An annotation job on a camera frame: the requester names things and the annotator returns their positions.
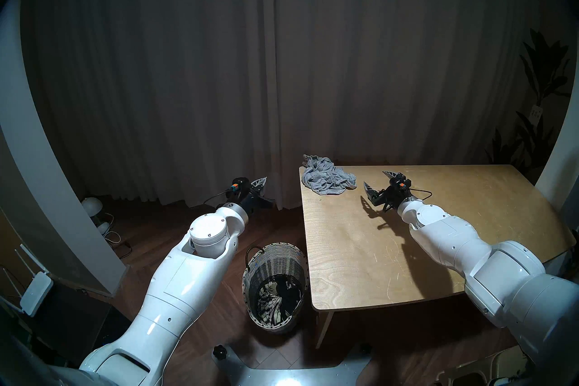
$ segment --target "wooden table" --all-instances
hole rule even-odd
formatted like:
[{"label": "wooden table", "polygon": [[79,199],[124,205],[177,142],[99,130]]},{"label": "wooden table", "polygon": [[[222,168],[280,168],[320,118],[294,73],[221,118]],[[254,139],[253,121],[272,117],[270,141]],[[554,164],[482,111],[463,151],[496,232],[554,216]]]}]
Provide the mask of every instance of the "wooden table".
[{"label": "wooden table", "polygon": [[374,207],[366,198],[365,181],[378,191],[389,185],[384,170],[402,172],[412,187],[431,191],[426,203],[470,222],[489,244],[512,239],[546,262],[575,243],[547,199],[512,166],[343,168],[356,175],[358,188],[336,196],[320,196],[305,187],[304,168],[299,169],[311,302],[319,313],[317,347],[335,311],[464,291],[464,279],[432,261],[396,211],[382,213],[382,206]]}]

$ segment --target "wall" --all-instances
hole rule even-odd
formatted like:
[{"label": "wall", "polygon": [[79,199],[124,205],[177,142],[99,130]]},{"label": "wall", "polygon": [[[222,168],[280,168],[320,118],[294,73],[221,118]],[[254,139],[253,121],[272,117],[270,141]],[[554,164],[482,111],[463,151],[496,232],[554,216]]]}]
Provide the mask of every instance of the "wall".
[{"label": "wall", "polygon": [[579,64],[571,100],[551,157],[535,187],[560,211],[579,175]]},{"label": "wall", "polygon": [[125,266],[66,181],[34,107],[20,44],[20,0],[8,0],[0,14],[0,207],[50,272],[114,294]]}]

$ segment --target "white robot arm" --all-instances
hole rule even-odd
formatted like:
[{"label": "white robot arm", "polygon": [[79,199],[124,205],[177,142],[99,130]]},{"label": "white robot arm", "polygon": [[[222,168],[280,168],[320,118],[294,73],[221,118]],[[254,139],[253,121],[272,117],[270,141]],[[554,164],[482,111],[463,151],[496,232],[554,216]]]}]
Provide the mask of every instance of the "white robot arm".
[{"label": "white robot arm", "polygon": [[259,192],[265,178],[249,186],[235,179],[236,202],[191,223],[183,239],[157,268],[143,305],[125,334],[89,354],[80,369],[119,386],[159,386],[181,336],[205,311],[233,256],[254,207],[271,206]]},{"label": "white robot arm", "polygon": [[464,277],[464,290],[476,307],[496,326],[508,327],[537,362],[542,344],[579,299],[579,286],[546,274],[539,259],[516,241],[485,243],[465,220],[413,196],[404,175],[384,173],[390,178],[387,190],[364,184],[372,203],[396,208],[430,258]]}]

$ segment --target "laundry basket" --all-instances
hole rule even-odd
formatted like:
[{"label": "laundry basket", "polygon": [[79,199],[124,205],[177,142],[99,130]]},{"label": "laundry basket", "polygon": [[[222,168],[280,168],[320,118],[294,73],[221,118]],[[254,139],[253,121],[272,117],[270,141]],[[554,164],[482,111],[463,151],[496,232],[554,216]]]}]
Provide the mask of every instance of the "laundry basket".
[{"label": "laundry basket", "polygon": [[[248,262],[252,249],[259,249]],[[263,288],[272,282],[287,282],[301,293],[297,306],[291,315],[276,325],[264,321],[258,312],[258,301]],[[306,256],[296,246],[286,242],[275,242],[261,248],[251,246],[245,253],[245,272],[243,272],[242,292],[245,306],[251,320],[269,333],[281,334],[290,331],[298,320],[303,307],[304,297],[310,287]]]}]

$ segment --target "wooden floor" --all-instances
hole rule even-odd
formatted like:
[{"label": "wooden floor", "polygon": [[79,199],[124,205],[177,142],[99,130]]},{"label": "wooden floor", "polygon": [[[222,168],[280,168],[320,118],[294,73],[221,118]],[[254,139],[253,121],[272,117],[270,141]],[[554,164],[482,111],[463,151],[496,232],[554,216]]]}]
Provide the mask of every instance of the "wooden floor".
[{"label": "wooden floor", "polygon": [[[133,319],[149,280],[189,224],[208,206],[188,208],[183,202],[101,198],[115,216],[114,230],[132,246],[123,259],[130,269],[110,302]],[[484,358],[515,345],[506,329],[493,327],[464,294],[377,310],[336,313],[319,350],[313,348],[316,313],[307,301],[292,333],[272,336],[249,319],[242,296],[245,250],[252,244],[285,241],[306,251],[301,208],[254,214],[239,239],[239,251],[207,311],[189,328],[165,370],[171,385],[228,385],[211,360],[217,344],[231,345],[249,367],[287,369],[337,365],[356,343],[373,347],[373,358],[357,385],[430,385],[447,367]],[[119,256],[127,248],[118,245]]]}]

